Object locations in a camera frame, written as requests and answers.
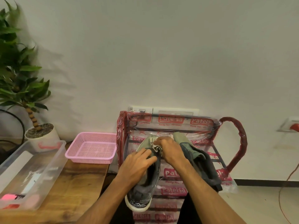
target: plant trunk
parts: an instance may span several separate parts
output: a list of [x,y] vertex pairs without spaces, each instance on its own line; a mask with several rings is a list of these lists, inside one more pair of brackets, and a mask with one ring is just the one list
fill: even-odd
[[26,112],[28,113],[29,118],[31,119],[32,124],[33,124],[35,130],[36,130],[36,131],[41,131],[42,128],[41,128],[41,126],[38,124],[37,119],[34,117],[34,115],[33,115],[33,111],[32,111],[29,107],[27,107],[27,108],[26,108]]

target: tiled floor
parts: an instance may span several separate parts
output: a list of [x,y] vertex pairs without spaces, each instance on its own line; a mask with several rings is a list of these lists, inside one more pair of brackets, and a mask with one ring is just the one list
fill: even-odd
[[[238,189],[237,194],[220,195],[247,224],[288,224],[279,208],[279,188],[239,186]],[[280,202],[289,221],[299,223],[299,188],[284,188]]]

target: hand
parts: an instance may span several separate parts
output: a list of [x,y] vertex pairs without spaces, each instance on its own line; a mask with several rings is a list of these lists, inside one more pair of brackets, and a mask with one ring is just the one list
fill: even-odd
[[187,160],[181,146],[171,137],[159,137],[154,141],[154,144],[162,146],[162,156],[174,168]]
[[148,167],[157,161],[156,156],[148,158],[151,153],[151,150],[142,148],[139,152],[133,152],[128,155],[119,168],[115,180],[121,186],[128,187],[128,190],[130,190],[145,175]]

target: gray shoe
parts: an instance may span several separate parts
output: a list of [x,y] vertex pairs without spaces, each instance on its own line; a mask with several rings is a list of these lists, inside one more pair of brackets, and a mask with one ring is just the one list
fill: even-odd
[[156,138],[155,136],[147,137],[137,150],[150,149],[152,151],[151,156],[156,156],[158,160],[147,169],[145,176],[125,196],[126,205],[135,212],[144,212],[150,207],[159,180],[161,156],[160,152],[155,151],[151,145],[151,142],[155,141]]
[[212,188],[216,189],[216,191],[221,191],[221,180],[216,172],[210,155],[203,150],[196,148],[183,133],[174,132],[173,139],[181,146],[185,157],[189,160],[202,179]]

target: black pants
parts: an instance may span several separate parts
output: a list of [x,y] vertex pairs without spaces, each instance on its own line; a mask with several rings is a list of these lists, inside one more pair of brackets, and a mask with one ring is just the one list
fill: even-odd
[[[122,200],[121,204],[118,206],[116,212],[114,213],[110,224],[134,224],[133,212],[127,207],[125,199]],[[185,197],[184,203],[181,207],[180,216],[178,218],[177,224],[183,223],[196,223],[202,224],[200,218],[196,212],[193,201],[189,195]]]

